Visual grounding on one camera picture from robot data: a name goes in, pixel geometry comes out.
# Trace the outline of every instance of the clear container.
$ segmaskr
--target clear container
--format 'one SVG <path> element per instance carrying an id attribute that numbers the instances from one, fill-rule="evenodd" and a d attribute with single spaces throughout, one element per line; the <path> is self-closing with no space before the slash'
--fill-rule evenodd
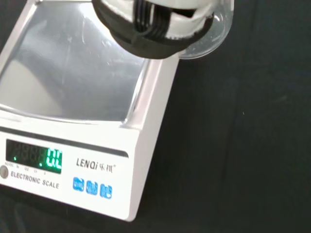
<path id="1" fill-rule="evenodd" d="M 208 33 L 189 46 L 180 59 L 196 59 L 217 49 L 227 37 L 233 19 L 234 0 L 219 0 L 214 12 L 214 21 Z"/>

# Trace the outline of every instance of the scale front panel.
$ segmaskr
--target scale front panel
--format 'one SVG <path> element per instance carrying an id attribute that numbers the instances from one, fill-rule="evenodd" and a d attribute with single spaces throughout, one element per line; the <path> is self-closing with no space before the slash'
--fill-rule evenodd
<path id="1" fill-rule="evenodd" d="M 128 217 L 133 166 L 126 152 L 3 132 L 0 151 L 0 184 L 100 214 Z"/>

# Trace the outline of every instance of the white object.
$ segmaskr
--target white object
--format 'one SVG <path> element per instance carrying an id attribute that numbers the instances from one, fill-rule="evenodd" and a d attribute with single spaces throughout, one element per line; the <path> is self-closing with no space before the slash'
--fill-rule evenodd
<path id="1" fill-rule="evenodd" d="M 176 8 L 196 9 L 192 17 L 172 13 L 169 30 L 166 34 L 168 39 L 182 39 L 193 36 L 200 31 L 205 23 L 206 17 L 213 14 L 219 0 L 148 0 L 152 3 Z M 134 0 L 102 0 L 111 11 L 133 22 Z"/>
<path id="2" fill-rule="evenodd" d="M 178 60 L 124 51 L 90 2 L 29 0 L 0 55 L 0 184 L 132 221 Z M 7 139 L 61 150 L 61 173 L 8 162 Z"/>

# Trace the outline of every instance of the electronic scale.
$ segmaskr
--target electronic scale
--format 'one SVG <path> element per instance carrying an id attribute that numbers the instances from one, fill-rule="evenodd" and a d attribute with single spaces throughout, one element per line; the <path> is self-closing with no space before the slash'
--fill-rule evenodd
<path id="1" fill-rule="evenodd" d="M 0 55 L 0 184 L 133 220 L 178 61 L 127 52 L 90 1 L 28 0 Z"/>

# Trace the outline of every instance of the black fabric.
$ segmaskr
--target black fabric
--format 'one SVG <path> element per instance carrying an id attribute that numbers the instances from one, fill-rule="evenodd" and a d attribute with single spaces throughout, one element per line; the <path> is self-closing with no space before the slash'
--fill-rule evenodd
<path id="1" fill-rule="evenodd" d="M 227 40 L 180 62 L 134 222 L 1 187 L 0 232 L 311 232 L 311 1 L 235 2 Z M 1 45 L 23 3 L 0 1 Z"/>

